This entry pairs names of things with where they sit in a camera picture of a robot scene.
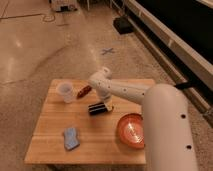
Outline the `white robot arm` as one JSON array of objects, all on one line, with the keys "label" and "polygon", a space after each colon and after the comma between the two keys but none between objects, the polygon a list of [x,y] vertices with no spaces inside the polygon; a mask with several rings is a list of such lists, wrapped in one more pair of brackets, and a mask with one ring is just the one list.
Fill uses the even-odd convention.
[{"label": "white robot arm", "polygon": [[149,171],[199,171],[184,94],[170,84],[120,82],[103,67],[88,79],[101,100],[111,95],[142,109],[145,155]]}]

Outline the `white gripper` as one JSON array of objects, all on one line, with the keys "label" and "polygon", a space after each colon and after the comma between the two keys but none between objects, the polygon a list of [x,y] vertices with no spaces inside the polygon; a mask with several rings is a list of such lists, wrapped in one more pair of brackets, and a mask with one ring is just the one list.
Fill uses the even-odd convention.
[{"label": "white gripper", "polygon": [[107,110],[112,111],[114,106],[112,103],[111,94],[109,92],[100,91],[100,90],[97,90],[96,93],[97,93],[100,101],[104,103]]}]

